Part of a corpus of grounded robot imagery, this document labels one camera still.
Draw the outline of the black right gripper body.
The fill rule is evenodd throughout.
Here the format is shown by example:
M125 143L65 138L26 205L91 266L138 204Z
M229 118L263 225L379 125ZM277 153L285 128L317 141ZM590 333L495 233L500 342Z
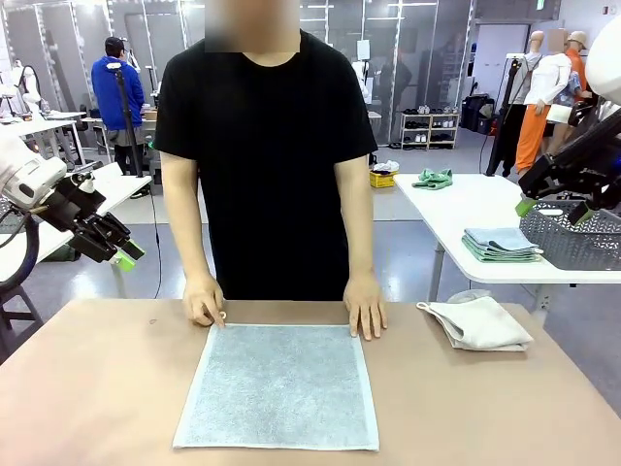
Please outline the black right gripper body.
M596 182L607 184L620 174L620 115L601 119L591 114L582 120L570 140L557 153L559 186L591 193Z

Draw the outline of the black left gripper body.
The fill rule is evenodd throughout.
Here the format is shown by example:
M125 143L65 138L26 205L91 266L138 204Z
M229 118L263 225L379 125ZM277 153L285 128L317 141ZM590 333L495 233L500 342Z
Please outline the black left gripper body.
M105 200L96 189L86 192L77 186L57 186L46 199L46 222L71 232L69 246L98 263L116 254L117 219L98 214Z

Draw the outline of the person's right hand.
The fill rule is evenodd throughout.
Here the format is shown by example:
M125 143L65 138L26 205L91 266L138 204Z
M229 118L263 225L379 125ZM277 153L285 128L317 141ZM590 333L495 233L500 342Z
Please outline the person's right hand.
M210 273L187 278L182 301L186 316L193 324L202 327L225 325L223 293Z

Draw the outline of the person's left hand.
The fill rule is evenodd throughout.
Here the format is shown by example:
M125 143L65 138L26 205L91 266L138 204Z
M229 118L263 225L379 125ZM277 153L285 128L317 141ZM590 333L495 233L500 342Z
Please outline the person's left hand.
M378 339L387 328L387 316L379 284L374 275L350 277L343 295L350 334L366 341Z

